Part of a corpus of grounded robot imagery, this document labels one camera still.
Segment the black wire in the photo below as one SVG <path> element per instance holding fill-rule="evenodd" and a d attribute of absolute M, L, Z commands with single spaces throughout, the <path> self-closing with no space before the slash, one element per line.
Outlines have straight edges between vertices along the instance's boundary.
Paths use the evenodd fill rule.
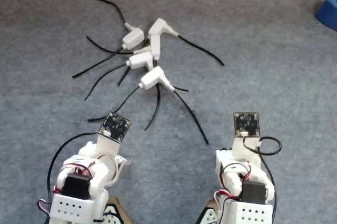
<path fill-rule="evenodd" d="M 225 167 L 223 167 L 220 174 L 222 174 L 224 172 L 224 170 L 227 169 L 229 166 L 235 165 L 235 164 L 243 166 L 246 169 L 247 173 L 249 173 L 249 170 L 247 169 L 247 167 L 245 165 L 243 165 L 242 163 L 239 163 L 239 162 L 233 162 L 233 163 L 230 163 L 230 164 L 226 165 Z"/>
<path fill-rule="evenodd" d="M 224 212 L 225 212 L 225 203 L 226 203 L 226 201 L 229 200 L 229 199 L 232 199 L 232 200 L 238 200 L 238 199 L 240 199 L 240 198 L 238 198 L 238 197 L 235 197 L 235 198 L 230 198 L 230 197 L 225 198 L 225 200 L 223 201 L 223 205 L 222 205 L 222 213 L 221 213 L 221 217 L 220 217 L 219 223 L 221 223 L 222 218 L 223 218 L 223 214 L 224 214 Z"/>
<path fill-rule="evenodd" d="M 276 209 L 277 209 L 277 189 L 276 189 L 274 177 L 273 177 L 273 174 L 272 174 L 271 170 L 269 169 L 269 167 L 268 167 L 267 163 L 265 162 L 264 158 L 262 157 L 261 153 L 259 153 L 259 156 L 261 158 L 261 161 L 262 161 L 263 165 L 265 166 L 265 168 L 268 172 L 268 175 L 270 177 L 270 180 L 271 180 L 272 184 L 274 185 L 275 193 L 274 193 L 274 208 L 273 208 L 273 215 L 272 215 L 272 218 L 273 218 L 272 223 L 274 223 L 275 215 L 276 215 Z"/>
<path fill-rule="evenodd" d="M 140 87 L 137 86 L 137 88 L 135 88 L 127 97 L 126 99 L 122 102 L 122 104 L 114 111 L 114 112 L 118 112 L 120 110 L 120 108 L 122 108 L 122 106 L 126 103 L 126 101 L 132 96 L 133 93 L 135 93 Z"/>
<path fill-rule="evenodd" d="M 274 152 L 260 152 L 258 150 L 255 150 L 255 149 L 252 149 L 252 148 L 248 147 L 246 145 L 246 143 L 245 143 L 245 141 L 246 141 L 245 137 L 243 138 L 243 145 L 244 145 L 244 147 L 246 149 L 249 149 L 253 153 L 255 153 L 255 154 L 261 154 L 261 155 L 275 155 L 275 154 L 278 154 L 282 150 L 282 143 L 277 138 L 270 137 L 270 136 L 264 136 L 264 137 L 261 137 L 259 139 L 259 141 L 263 141 L 263 140 L 273 140 L 273 141 L 276 141 L 278 143 L 278 145 L 279 145 L 278 149 L 275 150 Z"/>
<path fill-rule="evenodd" d="M 159 107 L 160 107 L 160 89 L 159 89 L 159 84 L 156 84 L 156 88 L 157 88 L 157 106 L 156 109 L 154 110 L 154 113 L 152 115 L 152 118 L 150 120 L 150 122 L 147 124 L 146 128 L 144 129 L 145 131 L 150 127 L 150 125 L 152 124 L 152 122 L 154 121 L 154 119 L 156 118 L 158 111 L 159 111 Z"/>
<path fill-rule="evenodd" d="M 47 175 L 47 191 L 48 191 L 48 202 L 51 203 L 52 202 L 52 190 L 51 190 L 51 174 L 52 174 L 52 169 L 53 169 L 53 166 L 54 166 L 54 163 L 55 163 L 55 160 L 57 158 L 57 156 L 59 155 L 59 153 L 62 151 L 62 149 L 68 144 L 70 143 L 71 141 L 77 139 L 77 138 L 80 138 L 80 137 L 83 137 L 83 136 L 86 136 L 86 135 L 93 135 L 93 134 L 96 134 L 95 133 L 81 133 L 81 134 L 78 134 L 72 138 L 70 138 L 69 140 L 67 140 L 66 142 L 64 142 L 61 147 L 56 151 L 53 159 L 52 159 L 52 162 L 49 166 L 49 169 L 48 169 L 48 175 Z M 48 211 L 50 212 L 50 209 L 51 209 L 51 204 L 48 205 Z"/>
<path fill-rule="evenodd" d="M 114 112 L 118 112 L 122 106 L 126 103 L 126 101 L 133 95 L 133 93 L 135 93 L 140 87 L 138 86 L 137 88 L 135 88 L 127 97 L 126 99 L 124 99 L 124 101 L 122 102 L 122 104 L 114 111 Z M 94 119 L 88 119 L 87 121 L 88 122 L 96 122 L 96 121 L 99 121 L 99 120 L 102 120 L 106 118 L 106 116 L 103 116 L 103 117 L 99 117 L 99 118 L 94 118 Z"/>
<path fill-rule="evenodd" d="M 120 85 L 121 85 L 122 81 L 124 80 L 124 78 L 126 77 L 126 75 L 129 73 L 130 69 L 131 69 L 130 67 L 127 67 L 127 68 L 126 68 L 126 70 L 124 71 L 122 77 L 121 77 L 120 80 L 118 81 L 117 86 L 120 86 Z"/>
<path fill-rule="evenodd" d="M 84 98 L 84 100 L 87 100 L 87 99 L 89 98 L 90 94 L 94 91 L 96 85 L 98 85 L 98 83 L 100 82 L 100 80 L 102 80 L 104 77 L 106 77 L 106 76 L 107 76 L 108 74 L 110 74 L 111 72 L 113 72 L 113 71 L 115 71 L 115 70 L 118 70 L 118 69 L 120 69 L 121 67 L 124 67 L 124 66 L 126 66 L 125 63 L 123 63 L 122 65 L 119 65 L 119 66 L 113 68 L 112 70 L 109 70 L 109 71 L 105 72 L 103 75 L 101 75 L 101 76 L 97 79 L 97 81 L 94 83 L 94 85 L 91 87 L 91 89 L 90 89 L 88 95 Z"/>
<path fill-rule="evenodd" d="M 259 155 L 259 157 L 261 158 L 261 161 L 262 161 L 263 165 L 265 166 L 265 168 L 266 168 L 266 170 L 268 172 L 270 180 L 271 180 L 272 184 L 274 185 L 275 193 L 274 193 L 274 208 L 273 208 L 273 216 L 272 216 L 272 223 L 274 223 L 275 215 L 276 215 L 276 210 L 277 210 L 277 200 L 278 200 L 278 198 L 277 198 L 277 189 L 276 189 L 276 185 L 275 185 L 273 174 L 272 174 L 271 170 L 269 169 L 267 163 L 265 162 L 265 160 L 264 160 L 264 158 L 262 156 L 263 155 L 275 155 L 275 154 L 278 154 L 282 150 L 282 143 L 277 138 L 270 137 L 270 136 L 261 137 L 259 139 L 259 141 L 263 141 L 263 140 L 266 140 L 266 139 L 276 141 L 279 144 L 279 148 L 276 151 L 274 151 L 274 152 L 267 152 L 267 153 L 261 152 L 260 147 L 257 147 L 257 150 L 247 147 L 246 144 L 245 144 L 245 137 L 243 138 L 243 145 L 244 145 L 245 148 L 247 148 L 250 151 L 252 151 L 253 153 L 256 153 L 256 154 Z"/>
<path fill-rule="evenodd" d="M 98 45 L 96 42 L 94 42 L 89 36 L 86 37 L 93 45 L 97 46 L 100 50 L 108 53 L 116 53 L 116 51 L 109 50 L 107 48 L 102 47 L 101 45 Z M 133 54 L 133 52 L 118 52 L 118 54 Z"/>
<path fill-rule="evenodd" d="M 79 77 L 80 75 L 84 74 L 85 72 L 87 72 L 87 71 L 89 71 L 89 70 L 92 70 L 93 68 L 95 68 L 95 67 L 97 67 L 98 65 L 102 64 L 103 62 L 106 62 L 106 61 L 110 60 L 112 57 L 114 57 L 114 56 L 115 56 L 117 53 L 119 53 L 121 50 L 123 50 L 122 47 L 121 47 L 117 52 L 112 53 L 111 55 L 109 55 L 107 58 L 105 58 L 105 59 L 103 59 L 103 60 L 101 60 L 101 61 L 95 63 L 94 65 L 88 67 L 87 69 L 85 69 L 85 70 L 83 70 L 83 71 L 81 71 L 81 72 L 79 72 L 79 73 L 73 75 L 73 78 L 77 78 L 77 77 Z"/>
<path fill-rule="evenodd" d="M 179 87 L 177 87 L 177 86 L 173 86 L 173 87 L 174 87 L 175 89 L 177 89 L 177 90 L 180 90 L 180 91 L 189 92 L 188 89 L 179 88 Z"/>
<path fill-rule="evenodd" d="M 118 5 L 116 5 L 115 3 L 111 2 L 111 1 L 108 1 L 108 0 L 99 0 L 99 1 L 113 5 L 116 8 L 116 10 L 118 11 L 118 14 L 121 17 L 123 24 L 125 24 L 125 22 L 126 22 L 125 18 L 123 16 L 123 13 L 122 13 L 121 9 L 118 7 Z"/>
<path fill-rule="evenodd" d="M 88 119 L 87 121 L 88 122 L 96 122 L 96 121 L 99 121 L 99 120 L 104 120 L 105 118 L 106 118 L 106 116 L 103 116 L 103 117 L 99 117 L 99 118 Z"/>
<path fill-rule="evenodd" d="M 209 56 L 213 57 L 214 59 L 216 59 L 222 66 L 224 66 L 225 64 L 223 63 L 223 61 L 221 61 L 221 59 L 219 57 L 217 57 L 215 54 L 211 53 L 210 51 L 192 43 L 191 41 L 185 39 L 184 37 L 182 37 L 181 35 L 178 35 L 178 38 L 180 38 L 181 40 L 183 40 L 184 42 L 186 42 L 188 45 L 191 45 L 192 47 L 195 47 L 199 50 L 201 50 L 202 52 L 205 52 L 206 54 L 208 54 Z"/>
<path fill-rule="evenodd" d="M 198 126 L 199 128 L 199 131 L 201 132 L 202 136 L 204 137 L 204 140 L 206 142 L 206 144 L 208 145 L 209 144 L 209 141 L 204 133 L 204 130 L 202 130 L 201 128 L 201 125 L 199 124 L 199 121 L 198 119 L 196 118 L 196 116 L 194 115 L 193 111 L 191 110 L 191 108 L 189 107 L 189 105 L 183 100 L 183 98 L 176 92 L 176 91 L 173 91 L 174 94 L 177 95 L 177 97 L 183 102 L 183 104 L 185 105 L 185 107 L 188 109 L 188 111 L 190 112 L 191 116 L 193 117 L 193 120 L 194 122 L 196 123 L 196 125 Z"/>

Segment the white plug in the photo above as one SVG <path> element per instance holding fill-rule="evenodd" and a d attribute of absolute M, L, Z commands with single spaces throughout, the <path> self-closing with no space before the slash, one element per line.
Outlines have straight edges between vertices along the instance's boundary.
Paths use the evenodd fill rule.
<path fill-rule="evenodd" d="M 157 83 L 163 84 L 170 91 L 174 91 L 175 88 L 166 78 L 164 71 L 161 67 L 157 66 L 148 73 L 146 73 L 139 83 L 140 88 L 148 90 L 151 87 L 155 86 Z"/>
<path fill-rule="evenodd" d="M 148 70 L 153 69 L 153 58 L 150 52 L 145 52 L 141 54 L 136 54 L 131 56 L 127 61 L 126 65 L 132 70 L 139 69 L 140 67 L 146 66 Z"/>
<path fill-rule="evenodd" d="M 178 37 L 179 33 L 170 27 L 165 20 L 162 18 L 158 18 L 156 22 L 151 26 L 150 30 L 148 31 L 148 36 L 151 37 L 152 35 L 161 35 L 162 33 L 168 33 L 175 37 Z"/>
<path fill-rule="evenodd" d="M 151 51 L 151 47 L 150 46 L 146 46 L 146 47 L 143 47 L 139 50 L 134 50 L 133 51 L 133 54 L 141 54 L 141 53 L 145 53 L 145 52 L 150 52 Z"/>
<path fill-rule="evenodd" d="M 148 38 L 150 39 L 150 47 L 153 59 L 158 61 L 160 59 L 160 35 L 162 33 L 171 34 L 178 37 L 179 33 L 170 27 L 165 20 L 158 18 L 148 31 Z"/>
<path fill-rule="evenodd" d="M 135 46 L 139 45 L 145 38 L 144 32 L 138 28 L 125 23 L 125 26 L 130 32 L 122 39 L 123 49 L 131 50 Z"/>

